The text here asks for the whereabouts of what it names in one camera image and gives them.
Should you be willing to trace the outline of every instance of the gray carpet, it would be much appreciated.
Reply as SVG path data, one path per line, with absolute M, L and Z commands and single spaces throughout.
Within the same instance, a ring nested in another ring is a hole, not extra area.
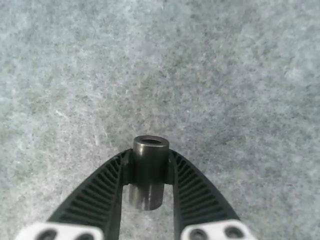
M 319 0 L 0 1 L 0 239 L 144 134 L 260 240 L 320 239 L 319 13 Z M 120 239 L 173 239 L 171 188 L 145 213 L 127 191 Z

